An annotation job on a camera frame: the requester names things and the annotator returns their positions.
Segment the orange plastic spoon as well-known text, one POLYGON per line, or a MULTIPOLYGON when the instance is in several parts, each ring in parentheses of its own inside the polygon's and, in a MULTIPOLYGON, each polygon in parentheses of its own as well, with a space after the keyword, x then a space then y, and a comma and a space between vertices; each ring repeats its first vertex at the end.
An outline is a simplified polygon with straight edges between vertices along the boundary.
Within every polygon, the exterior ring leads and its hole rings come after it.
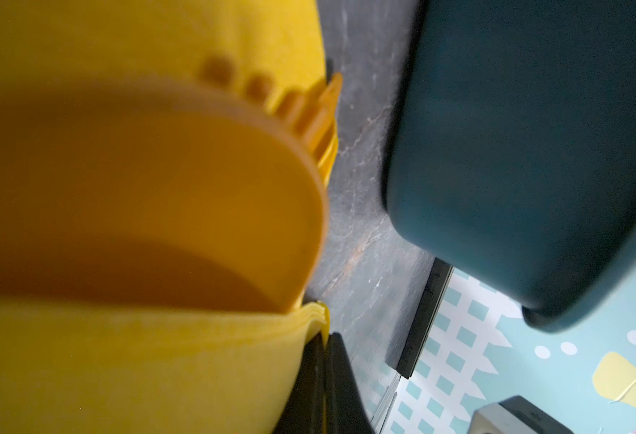
POLYGON ((285 313, 319 259, 317 159, 207 84, 82 83, 0 99, 0 295, 285 313))

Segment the orange plastic fork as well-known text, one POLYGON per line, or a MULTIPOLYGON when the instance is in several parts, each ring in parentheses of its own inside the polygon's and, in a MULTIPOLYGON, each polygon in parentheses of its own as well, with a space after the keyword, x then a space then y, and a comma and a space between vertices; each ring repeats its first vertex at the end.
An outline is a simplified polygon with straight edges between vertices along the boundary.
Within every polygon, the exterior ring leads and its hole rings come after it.
MULTIPOLYGON (((327 108, 319 102, 319 97, 331 78, 307 92, 298 89, 285 92, 273 112, 273 117, 288 126, 317 160, 320 157, 315 155, 315 150, 327 130, 329 119, 327 108)), ((228 58, 212 56, 204 63, 200 79, 207 85, 230 90, 236 79, 235 64, 228 58)))

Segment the orange plastic knife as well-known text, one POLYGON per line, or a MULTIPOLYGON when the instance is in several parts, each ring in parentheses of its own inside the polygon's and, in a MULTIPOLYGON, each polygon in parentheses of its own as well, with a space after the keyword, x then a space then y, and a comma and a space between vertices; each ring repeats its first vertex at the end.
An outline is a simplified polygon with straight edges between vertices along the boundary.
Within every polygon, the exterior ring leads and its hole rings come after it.
POLYGON ((319 97, 319 102, 327 108, 329 119, 327 130, 323 134, 321 141, 315 150, 315 155, 320 157, 319 162, 327 159, 332 141, 336 135, 337 120, 336 112, 343 88, 343 74, 337 72, 332 76, 325 89, 319 97))

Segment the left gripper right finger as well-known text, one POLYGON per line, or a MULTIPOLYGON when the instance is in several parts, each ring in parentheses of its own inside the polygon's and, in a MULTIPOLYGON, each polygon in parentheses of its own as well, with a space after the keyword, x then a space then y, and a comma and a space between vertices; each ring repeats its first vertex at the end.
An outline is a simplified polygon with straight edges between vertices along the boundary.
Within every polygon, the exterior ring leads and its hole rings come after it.
POLYGON ((343 337, 330 335, 325 355, 326 432, 374 434, 361 401, 343 337))

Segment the yellow paper napkin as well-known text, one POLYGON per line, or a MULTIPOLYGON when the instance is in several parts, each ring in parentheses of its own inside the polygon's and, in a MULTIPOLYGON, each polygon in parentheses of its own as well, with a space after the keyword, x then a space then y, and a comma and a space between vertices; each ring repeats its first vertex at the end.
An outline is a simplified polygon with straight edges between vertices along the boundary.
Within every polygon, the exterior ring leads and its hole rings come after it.
MULTIPOLYGON (((206 84, 212 56, 235 64, 230 95, 266 80, 268 112, 332 76, 314 1, 0 1, 0 99, 206 84)), ((336 130, 326 200, 337 149, 336 130)), ((327 340, 328 308, 304 296, 273 313, 0 295, 0 433, 270 433, 305 346, 327 340)))

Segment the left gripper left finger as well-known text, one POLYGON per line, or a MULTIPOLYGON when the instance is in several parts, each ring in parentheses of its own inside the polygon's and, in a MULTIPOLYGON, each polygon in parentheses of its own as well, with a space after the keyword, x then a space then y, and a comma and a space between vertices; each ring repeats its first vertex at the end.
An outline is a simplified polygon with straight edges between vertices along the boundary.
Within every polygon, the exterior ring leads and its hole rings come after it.
POLYGON ((321 334, 304 348, 296 382, 274 433, 323 433, 325 348, 321 334))

